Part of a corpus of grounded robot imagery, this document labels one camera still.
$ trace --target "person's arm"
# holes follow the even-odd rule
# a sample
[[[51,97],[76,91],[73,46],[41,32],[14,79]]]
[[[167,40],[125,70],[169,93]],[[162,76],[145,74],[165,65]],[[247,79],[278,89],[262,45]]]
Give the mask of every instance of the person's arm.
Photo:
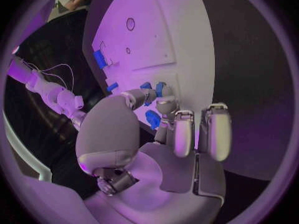
[[[81,4],[82,1],[83,0],[71,0],[65,5],[65,8],[67,8],[70,11],[73,11]]]

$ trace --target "blue block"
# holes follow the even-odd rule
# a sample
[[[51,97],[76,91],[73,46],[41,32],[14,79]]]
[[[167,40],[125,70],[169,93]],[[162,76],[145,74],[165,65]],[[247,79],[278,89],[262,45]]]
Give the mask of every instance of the blue block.
[[[118,87],[118,84],[117,84],[117,82],[115,82],[112,85],[107,87],[107,91],[112,91],[113,89],[115,89],[117,87]]]
[[[140,86],[140,89],[152,89],[150,82],[145,82]]]
[[[94,57],[101,69],[103,69],[105,66],[107,66],[107,63],[105,61],[105,58],[103,54],[101,53],[101,50],[97,50],[94,52]]]
[[[155,129],[159,127],[161,118],[155,111],[147,111],[146,112],[147,121],[151,125],[151,129]]]
[[[164,82],[159,82],[157,85],[156,85],[156,94],[157,94],[157,97],[162,97],[162,90],[163,90],[163,87],[164,85],[166,85],[166,83]]]

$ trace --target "black background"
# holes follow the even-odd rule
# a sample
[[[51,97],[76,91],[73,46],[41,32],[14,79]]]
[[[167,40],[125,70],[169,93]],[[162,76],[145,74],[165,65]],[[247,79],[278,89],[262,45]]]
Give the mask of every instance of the black background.
[[[2,8],[0,20],[1,35],[11,15],[22,1],[23,0],[0,0],[0,7]],[[299,0],[276,0],[276,2],[295,27],[299,27]],[[297,219],[298,187],[299,173],[297,173],[291,188],[282,201],[263,223],[280,223]],[[0,190],[0,222],[33,223],[31,217],[20,207],[3,178],[0,179]]]

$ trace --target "blue object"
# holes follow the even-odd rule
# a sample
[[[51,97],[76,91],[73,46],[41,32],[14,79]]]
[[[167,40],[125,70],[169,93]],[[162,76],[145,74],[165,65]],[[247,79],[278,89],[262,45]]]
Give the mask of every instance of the blue object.
[[[101,50],[97,50],[94,52],[94,57],[101,69],[103,69],[105,66],[107,66],[107,63],[105,61],[105,58],[103,54],[101,53]]]
[[[157,85],[156,85],[156,94],[157,94],[157,97],[162,97],[162,90],[163,90],[163,87],[164,85],[166,85],[164,82],[159,82]]]
[[[113,89],[115,89],[117,87],[118,87],[118,84],[117,84],[117,82],[115,82],[112,85],[107,87],[107,91],[112,91]]]
[[[140,89],[152,89],[150,82],[145,82],[140,86]]]
[[[147,121],[151,125],[151,129],[155,129],[159,127],[161,118],[155,111],[147,111],[146,112]]]

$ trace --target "humanoid robot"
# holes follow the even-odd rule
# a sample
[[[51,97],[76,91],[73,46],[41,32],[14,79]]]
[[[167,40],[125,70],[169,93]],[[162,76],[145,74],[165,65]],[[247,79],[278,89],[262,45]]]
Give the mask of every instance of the humanoid robot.
[[[180,110],[166,84],[159,97],[154,89],[129,90],[102,99],[84,113],[81,96],[46,81],[16,56],[8,75],[72,120],[78,130],[76,155],[81,169],[97,178],[106,201],[120,213],[126,208],[142,213],[128,217],[133,222],[193,223],[204,217],[201,223],[206,223],[216,217],[225,198],[220,161],[229,155],[232,140],[225,104],[211,104],[202,111],[195,148],[194,112]],[[133,110],[154,101],[162,118],[154,142],[140,148],[139,121]],[[172,212],[171,217],[164,215],[167,212]]]

